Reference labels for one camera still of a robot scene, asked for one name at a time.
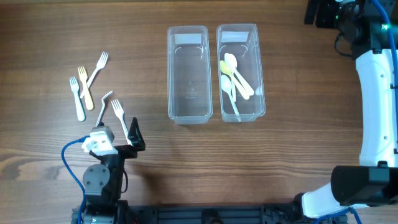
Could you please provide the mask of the white thick-handled spoon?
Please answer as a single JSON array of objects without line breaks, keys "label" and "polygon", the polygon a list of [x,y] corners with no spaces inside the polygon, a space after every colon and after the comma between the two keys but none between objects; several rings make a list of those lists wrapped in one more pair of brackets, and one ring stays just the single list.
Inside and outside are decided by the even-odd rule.
[{"label": "white thick-handled spoon", "polygon": [[237,70],[236,57],[233,54],[228,53],[227,56],[226,56],[226,63],[230,66],[231,71],[234,74],[236,74],[238,80],[242,84],[243,88],[247,91],[249,96],[252,96],[254,94],[254,90],[250,86],[250,84],[245,80],[245,78],[240,74],[240,72]]}]

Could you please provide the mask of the white thin spoon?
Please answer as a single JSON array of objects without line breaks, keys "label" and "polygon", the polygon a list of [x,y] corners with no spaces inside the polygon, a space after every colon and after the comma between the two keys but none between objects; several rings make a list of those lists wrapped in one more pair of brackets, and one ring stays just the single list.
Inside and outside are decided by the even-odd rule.
[{"label": "white thin spoon", "polygon": [[239,111],[238,111],[238,109],[236,107],[236,104],[235,104],[235,102],[233,100],[233,97],[232,97],[232,94],[231,94],[232,93],[231,80],[226,75],[222,75],[221,76],[221,89],[228,94],[229,100],[231,102],[231,106],[233,108],[233,111],[234,111],[238,121],[241,122]]}]

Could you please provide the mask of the yellow plastic spoon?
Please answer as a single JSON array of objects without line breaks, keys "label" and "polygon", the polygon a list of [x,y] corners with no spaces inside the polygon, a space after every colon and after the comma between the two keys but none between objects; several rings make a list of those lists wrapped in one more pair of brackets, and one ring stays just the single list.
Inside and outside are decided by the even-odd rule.
[{"label": "yellow plastic spoon", "polygon": [[[224,60],[220,60],[220,70],[222,73],[228,75],[228,71],[227,68],[225,67],[225,62]],[[243,88],[242,84],[240,84],[240,82],[237,80],[237,78],[233,75],[233,81],[234,84],[236,86],[236,91],[239,91],[241,96],[245,99],[248,100],[249,99],[249,94],[247,93],[247,91]]]}]

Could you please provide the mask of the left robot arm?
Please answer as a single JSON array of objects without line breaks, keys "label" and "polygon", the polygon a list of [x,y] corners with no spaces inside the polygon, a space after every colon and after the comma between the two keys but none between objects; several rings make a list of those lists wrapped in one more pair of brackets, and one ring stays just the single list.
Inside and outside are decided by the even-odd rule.
[{"label": "left robot arm", "polygon": [[124,164],[135,159],[146,144],[133,118],[127,133],[130,144],[114,146],[114,134],[109,126],[93,128],[83,141],[82,148],[99,160],[83,174],[85,202],[79,209],[80,223],[139,223],[128,202],[121,199],[123,181],[127,181]]}]

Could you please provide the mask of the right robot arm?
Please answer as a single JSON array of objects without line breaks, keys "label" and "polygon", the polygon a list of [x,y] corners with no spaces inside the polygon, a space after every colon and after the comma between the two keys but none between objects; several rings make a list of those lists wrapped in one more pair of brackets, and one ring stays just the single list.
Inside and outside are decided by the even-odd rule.
[{"label": "right robot arm", "polygon": [[330,182],[299,194],[292,219],[320,223],[359,208],[397,203],[397,1],[309,0],[304,22],[336,29],[350,45],[361,85],[358,166],[336,166]]}]

